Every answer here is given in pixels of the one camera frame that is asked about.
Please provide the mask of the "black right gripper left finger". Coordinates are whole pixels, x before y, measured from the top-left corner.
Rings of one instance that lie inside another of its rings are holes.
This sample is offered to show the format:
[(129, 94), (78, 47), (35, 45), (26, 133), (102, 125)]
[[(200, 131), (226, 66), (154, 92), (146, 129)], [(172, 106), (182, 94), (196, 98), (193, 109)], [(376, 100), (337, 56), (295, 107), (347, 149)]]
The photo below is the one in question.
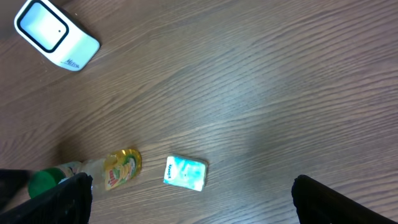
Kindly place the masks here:
[(2, 224), (87, 224), (93, 178), (79, 173), (1, 214)]

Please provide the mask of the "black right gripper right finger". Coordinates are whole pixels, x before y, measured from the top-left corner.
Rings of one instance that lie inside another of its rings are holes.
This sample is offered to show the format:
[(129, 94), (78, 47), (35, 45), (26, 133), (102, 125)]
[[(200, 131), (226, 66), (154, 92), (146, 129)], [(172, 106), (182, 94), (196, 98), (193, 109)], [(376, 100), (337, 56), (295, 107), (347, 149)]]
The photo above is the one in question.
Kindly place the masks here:
[(291, 193), (300, 224), (397, 224), (307, 175), (294, 180)]

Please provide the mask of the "yellow oil bottle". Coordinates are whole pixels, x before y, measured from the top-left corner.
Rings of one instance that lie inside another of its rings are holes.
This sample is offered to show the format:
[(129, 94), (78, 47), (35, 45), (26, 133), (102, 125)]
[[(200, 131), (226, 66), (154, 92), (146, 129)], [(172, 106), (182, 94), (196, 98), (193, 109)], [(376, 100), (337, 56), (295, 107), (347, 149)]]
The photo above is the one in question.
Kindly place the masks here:
[(28, 194), (34, 198), (74, 175), (85, 173), (93, 178), (91, 193), (94, 198), (98, 198), (135, 178), (141, 168), (140, 152), (136, 149), (122, 149), (104, 158), (74, 161), (34, 172), (28, 183)]

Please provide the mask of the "teal tissue pack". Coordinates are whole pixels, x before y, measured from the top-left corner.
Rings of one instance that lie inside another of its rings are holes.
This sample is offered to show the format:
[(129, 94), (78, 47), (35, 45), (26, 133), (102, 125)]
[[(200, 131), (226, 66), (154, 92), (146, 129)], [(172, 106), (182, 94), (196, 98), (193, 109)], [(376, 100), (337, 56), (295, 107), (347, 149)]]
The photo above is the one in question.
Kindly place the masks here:
[(172, 154), (167, 157), (163, 183), (201, 192), (207, 169), (203, 160)]

